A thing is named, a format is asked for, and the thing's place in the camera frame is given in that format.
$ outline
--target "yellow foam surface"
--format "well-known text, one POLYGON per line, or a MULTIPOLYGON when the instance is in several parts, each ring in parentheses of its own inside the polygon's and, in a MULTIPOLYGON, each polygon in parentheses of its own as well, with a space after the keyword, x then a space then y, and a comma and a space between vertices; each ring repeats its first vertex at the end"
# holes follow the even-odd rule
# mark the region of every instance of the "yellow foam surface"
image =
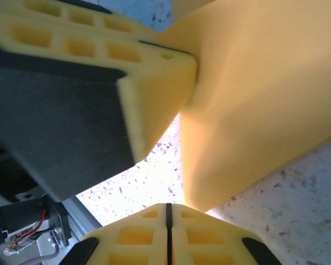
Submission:
POLYGON ((156 204, 89 233, 99 244, 87 265, 166 265, 166 207, 156 204))
POLYGON ((213 1, 215 0, 172 0, 173 18, 177 21, 190 12, 213 1))
POLYGON ((126 72, 118 91, 135 162, 149 154, 195 87, 196 61, 189 54, 5 12, 0 48, 126 72))
MULTIPOLYGON (((89 233, 99 245, 87 265, 167 264, 166 205, 139 213, 89 233)), ((183 205, 172 205, 173 264, 257 265, 242 238, 261 239, 183 205)))
POLYGON ((183 265, 257 265, 242 238, 261 239, 209 215, 173 205, 173 264, 183 265))
POLYGON ((0 0, 0 10, 116 38, 154 42, 158 34, 125 15, 105 14, 54 0, 0 0))
POLYGON ((217 0, 159 42, 199 63, 180 121, 187 205, 207 211, 331 139, 331 3, 217 0))

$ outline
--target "speckled floor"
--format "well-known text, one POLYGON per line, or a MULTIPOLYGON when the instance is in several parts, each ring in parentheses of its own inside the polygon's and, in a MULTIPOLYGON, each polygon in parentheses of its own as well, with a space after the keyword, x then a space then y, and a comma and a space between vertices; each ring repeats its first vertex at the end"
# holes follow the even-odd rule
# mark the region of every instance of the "speckled floor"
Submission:
MULTIPOLYGON (((172 23, 170 0, 90 0, 156 30, 172 23)), ((155 203, 183 203, 179 117, 134 168, 78 198, 103 225, 155 203)), ((209 214, 256 232, 283 264, 331 264, 331 143, 234 196, 209 214)))

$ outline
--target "red wire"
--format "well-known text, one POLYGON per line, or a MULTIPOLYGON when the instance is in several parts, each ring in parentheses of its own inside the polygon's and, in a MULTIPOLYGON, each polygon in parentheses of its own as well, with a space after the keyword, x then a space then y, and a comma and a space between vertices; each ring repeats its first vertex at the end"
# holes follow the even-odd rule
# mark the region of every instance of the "red wire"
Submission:
POLYGON ((45 214, 46 214, 46 210, 43 211, 43 214, 42 214, 42 217, 41 217, 41 219, 40 219, 40 221, 39 221, 39 223, 38 223, 38 226, 37 226, 36 228, 34 228, 34 226, 35 226, 35 225, 34 225, 30 230, 28 230, 26 233, 24 233, 24 234, 21 235, 19 238, 17 238, 16 240, 14 240, 14 241, 12 242, 12 244, 11 244, 11 245, 9 246, 9 248, 8 248, 8 252, 10 252, 11 248, 13 247, 13 245, 14 245, 18 240, 20 240, 20 238, 24 237, 24 238, 21 239, 19 242, 17 242, 16 245, 19 245, 19 244, 23 243, 27 238, 31 237, 32 235, 34 235, 34 234, 38 231, 38 229, 39 229, 39 228, 42 226, 42 224, 43 224, 45 214))

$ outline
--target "black rubber strip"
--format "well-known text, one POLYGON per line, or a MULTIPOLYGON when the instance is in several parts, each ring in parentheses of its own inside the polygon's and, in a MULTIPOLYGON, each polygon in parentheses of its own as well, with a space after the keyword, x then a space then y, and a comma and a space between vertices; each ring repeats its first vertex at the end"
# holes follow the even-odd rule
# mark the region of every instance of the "black rubber strip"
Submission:
POLYGON ((112 14, 112 11, 110 11, 109 9, 106 9, 97 4, 88 3, 88 2, 85 2, 82 0, 57 0, 57 1, 67 3, 67 4, 72 4, 72 5, 78 6, 78 7, 87 8, 87 9, 98 11, 98 12, 103 12, 106 14, 112 14))
POLYGON ((165 225, 167 226, 167 265, 172 265, 173 261, 173 239, 172 239, 172 227, 173 227, 173 212, 172 204, 167 203, 165 205, 165 225))
POLYGON ((180 52, 183 52, 185 54, 191 54, 191 53, 189 53, 187 51, 182 51, 182 50, 178 50, 178 49, 174 49, 174 48, 169 48, 169 47, 166 47, 166 46, 163 46, 163 45, 160 45, 160 44, 156 44, 156 43, 149 43, 148 41, 139 40, 138 42, 139 43, 143 43, 143 44, 148 44, 148 45, 156 46, 156 47, 160 47, 160 48, 165 48, 165 49, 168 49, 168 50, 180 51, 180 52))
POLYGON ((75 244, 59 265, 86 265, 98 243, 96 237, 90 237, 75 244))
POLYGON ((242 242, 258 265, 282 265, 267 245, 250 237, 243 238, 242 242))

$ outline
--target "screw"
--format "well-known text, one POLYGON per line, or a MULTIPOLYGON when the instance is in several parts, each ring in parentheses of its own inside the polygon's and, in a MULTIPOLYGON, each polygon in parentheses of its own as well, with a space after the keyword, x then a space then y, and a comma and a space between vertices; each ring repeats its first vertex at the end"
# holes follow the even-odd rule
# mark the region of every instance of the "screw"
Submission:
POLYGON ((54 231, 55 231, 55 233, 59 234, 59 233, 62 232, 62 229, 61 229, 60 226, 58 226, 58 227, 56 227, 56 228, 54 229, 54 231))

